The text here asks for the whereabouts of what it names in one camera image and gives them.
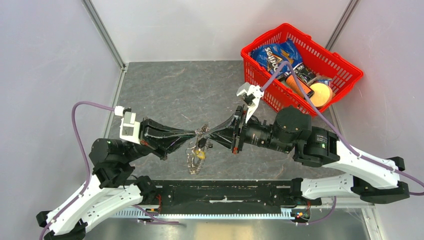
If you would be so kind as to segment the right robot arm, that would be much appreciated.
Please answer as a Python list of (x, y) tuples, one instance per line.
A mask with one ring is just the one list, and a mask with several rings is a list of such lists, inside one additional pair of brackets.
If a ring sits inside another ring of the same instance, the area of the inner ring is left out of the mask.
[(288, 191), (289, 200), (300, 205), (321, 197), (358, 196), (372, 204), (389, 204), (410, 197), (409, 186), (400, 180), (405, 169), (401, 157), (378, 158), (368, 162), (369, 153), (354, 155), (333, 132), (313, 126), (312, 118), (290, 106), (281, 109), (272, 124), (247, 116), (243, 106), (206, 137), (237, 154), (244, 144), (282, 153), (293, 153), (293, 160), (312, 168), (331, 168), (341, 175), (325, 178), (295, 178)]

